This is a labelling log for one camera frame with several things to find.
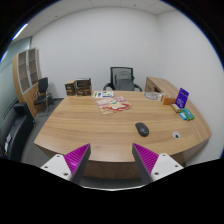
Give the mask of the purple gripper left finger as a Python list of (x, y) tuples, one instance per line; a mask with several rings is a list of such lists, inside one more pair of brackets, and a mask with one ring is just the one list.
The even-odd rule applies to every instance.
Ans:
[(42, 169), (74, 184), (79, 184), (90, 154), (91, 147), (86, 144), (66, 155), (56, 154), (42, 166)]

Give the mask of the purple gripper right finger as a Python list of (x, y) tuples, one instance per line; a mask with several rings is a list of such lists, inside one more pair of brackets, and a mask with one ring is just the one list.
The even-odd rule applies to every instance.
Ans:
[(182, 169), (182, 166), (166, 153), (157, 154), (136, 143), (132, 154), (144, 184), (152, 183)]

